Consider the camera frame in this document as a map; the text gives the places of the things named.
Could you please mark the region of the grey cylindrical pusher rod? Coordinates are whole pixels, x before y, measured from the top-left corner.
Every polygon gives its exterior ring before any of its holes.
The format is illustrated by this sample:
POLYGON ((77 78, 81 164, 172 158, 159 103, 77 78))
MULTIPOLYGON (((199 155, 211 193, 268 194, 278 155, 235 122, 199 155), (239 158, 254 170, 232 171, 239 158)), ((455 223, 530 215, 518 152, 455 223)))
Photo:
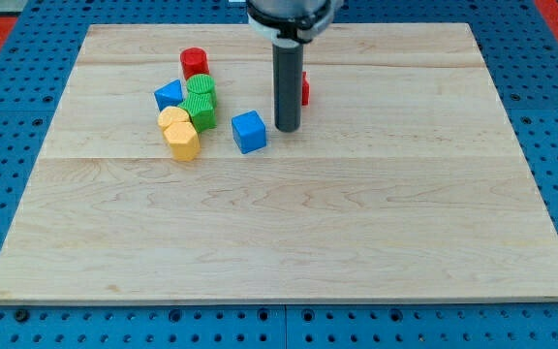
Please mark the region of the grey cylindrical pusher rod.
POLYGON ((300 126, 303 47, 272 47, 274 124, 284 133, 300 126))

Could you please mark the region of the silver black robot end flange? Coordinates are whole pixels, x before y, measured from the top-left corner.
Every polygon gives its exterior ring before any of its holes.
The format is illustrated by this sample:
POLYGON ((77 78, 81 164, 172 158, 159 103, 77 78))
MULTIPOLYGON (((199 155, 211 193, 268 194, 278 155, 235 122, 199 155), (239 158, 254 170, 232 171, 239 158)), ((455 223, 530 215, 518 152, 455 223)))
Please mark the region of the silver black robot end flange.
POLYGON ((246 0, 249 25, 279 48, 311 43, 333 22, 343 0, 246 0))

